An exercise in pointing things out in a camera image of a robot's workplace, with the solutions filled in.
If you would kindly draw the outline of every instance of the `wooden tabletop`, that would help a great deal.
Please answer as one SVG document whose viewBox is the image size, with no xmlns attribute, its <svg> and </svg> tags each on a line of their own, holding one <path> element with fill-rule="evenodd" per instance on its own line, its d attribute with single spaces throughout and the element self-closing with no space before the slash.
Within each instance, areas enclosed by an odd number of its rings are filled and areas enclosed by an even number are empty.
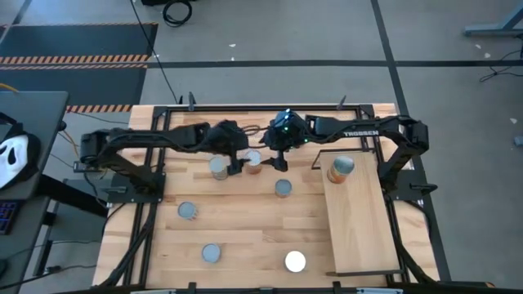
<svg viewBox="0 0 523 294">
<path fill-rule="evenodd" d="M 393 104 L 373 106 L 379 117 L 396 114 Z M 153 108 L 153 105 L 134 106 L 129 127 L 150 129 Z M 352 111 L 307 113 L 345 120 L 355 118 Z M 170 127 L 201 122 L 214 125 L 224 118 L 236 120 L 240 126 L 266 126 L 274 117 L 274 111 L 180 112 L 172 115 Z M 260 133 L 250 137 L 250 144 L 258 145 L 261 136 Z M 168 150 L 167 183 L 155 222 L 147 288 L 187 288 L 189 282 L 203 288 L 332 287 L 333 281 L 340 281 L 343 287 L 384 286 L 383 276 L 325 275 L 335 269 L 333 247 L 322 174 L 320 170 L 311 170 L 311 164 L 320 149 L 358 147 L 359 139 L 339 140 L 329 145 L 307 144 L 285 154 L 289 166 L 285 173 L 267 166 L 257 175 L 244 171 L 222 181 L 214 180 L 208 170 L 211 154 Z M 389 158 L 396 145 L 382 138 L 382 149 L 385 158 Z M 260 151 L 262 159 L 275 156 L 268 149 Z M 123 156 L 135 164 L 143 164 L 145 149 L 126 149 Z M 290 197 L 275 196 L 275 182 L 279 179 L 293 184 Z M 177 215 L 178 205 L 184 201 L 198 208 L 195 220 L 184 220 Z M 148 208 L 144 209 L 145 219 Z M 105 227 L 93 284 L 105 280 L 127 250 L 135 210 L 136 204 L 126 205 Z M 402 202 L 396 202 L 396 214 L 403 244 L 425 272 L 438 279 L 423 214 Z M 206 243 L 216 243 L 221 248 L 221 259 L 216 264 L 202 260 L 201 251 Z M 301 273 L 290 273 L 284 267 L 285 254 L 292 250 L 306 256 L 306 268 Z M 141 252 L 138 252 L 134 283 L 140 264 Z"/>
</svg>

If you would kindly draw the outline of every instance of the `warning stripe tape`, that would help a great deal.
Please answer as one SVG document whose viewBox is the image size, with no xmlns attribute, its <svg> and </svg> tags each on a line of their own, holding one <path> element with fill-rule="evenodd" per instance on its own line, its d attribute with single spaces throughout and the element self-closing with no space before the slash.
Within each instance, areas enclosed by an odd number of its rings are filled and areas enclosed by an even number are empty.
<svg viewBox="0 0 523 294">
<path fill-rule="evenodd" d="M 68 105 L 65 110 L 66 113 L 120 113 L 129 112 L 132 105 Z"/>
<path fill-rule="evenodd" d="M 143 25 L 158 25 L 157 22 L 145 22 Z M 13 26 L 63 26 L 63 25 L 77 25 L 77 26 L 88 26 L 88 25 L 139 25 L 137 22 L 128 23 L 96 23 L 96 24 L 14 24 Z"/>
<path fill-rule="evenodd" d="M 129 54 L 114 56 L 0 56 L 0 65 L 144 62 L 148 59 L 149 55 L 146 54 Z"/>
<path fill-rule="evenodd" d="M 147 69 L 147 65 L 44 65 L 44 66 L 0 66 L 0 70 L 40 69 Z"/>
</svg>

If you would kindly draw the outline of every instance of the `cylinder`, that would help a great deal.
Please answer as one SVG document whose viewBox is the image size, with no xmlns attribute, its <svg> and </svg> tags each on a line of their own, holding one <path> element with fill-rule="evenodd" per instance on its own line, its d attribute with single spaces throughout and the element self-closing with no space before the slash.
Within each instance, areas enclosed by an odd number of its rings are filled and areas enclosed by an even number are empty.
<svg viewBox="0 0 523 294">
<path fill-rule="evenodd" d="M 354 160 L 347 156 L 338 156 L 327 171 L 327 178 L 334 184 L 341 184 L 354 170 Z"/>
<path fill-rule="evenodd" d="M 262 154 L 259 151 L 250 149 L 245 154 L 245 159 L 248 161 L 245 163 L 245 171 L 251 175 L 256 175 L 262 171 Z"/>
<path fill-rule="evenodd" d="M 192 221 L 198 215 L 198 210 L 193 203 L 183 202 L 178 206 L 178 216 L 188 221 Z"/>
<path fill-rule="evenodd" d="M 228 177 L 227 166 L 223 163 L 221 157 L 213 157 L 209 161 L 209 169 L 211 170 L 212 177 L 217 180 L 224 180 Z"/>
<path fill-rule="evenodd" d="M 305 269 L 306 259 L 303 253 L 291 251 L 285 257 L 285 267 L 293 273 L 299 273 Z"/>
<path fill-rule="evenodd" d="M 210 243 L 203 246 L 202 258 L 204 261 L 209 263 L 217 263 L 220 260 L 221 249 L 215 243 Z"/>
<path fill-rule="evenodd" d="M 287 198 L 293 190 L 293 185 L 288 180 L 278 180 L 275 185 L 275 194 L 280 198 Z"/>
</svg>

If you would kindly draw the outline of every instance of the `wooden ramp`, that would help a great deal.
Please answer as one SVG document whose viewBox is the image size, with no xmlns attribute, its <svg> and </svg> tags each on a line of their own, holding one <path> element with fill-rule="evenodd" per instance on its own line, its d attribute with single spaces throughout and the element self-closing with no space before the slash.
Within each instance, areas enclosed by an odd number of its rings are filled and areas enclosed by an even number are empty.
<svg viewBox="0 0 523 294">
<path fill-rule="evenodd" d="M 327 171 L 337 156 L 346 155 L 355 169 L 342 184 L 333 184 Z M 321 154 L 321 172 L 329 214 L 336 273 L 400 268 L 378 180 L 375 155 L 370 152 Z"/>
</svg>

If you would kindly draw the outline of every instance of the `white puck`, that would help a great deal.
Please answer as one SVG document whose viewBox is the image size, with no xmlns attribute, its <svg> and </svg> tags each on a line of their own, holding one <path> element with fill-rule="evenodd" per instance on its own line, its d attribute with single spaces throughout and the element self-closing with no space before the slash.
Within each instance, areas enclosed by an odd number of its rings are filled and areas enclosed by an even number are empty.
<svg viewBox="0 0 523 294">
<path fill-rule="evenodd" d="M 299 273 L 305 269 L 305 263 L 305 256 L 301 252 L 289 252 L 285 257 L 285 266 L 293 273 Z"/>
</svg>

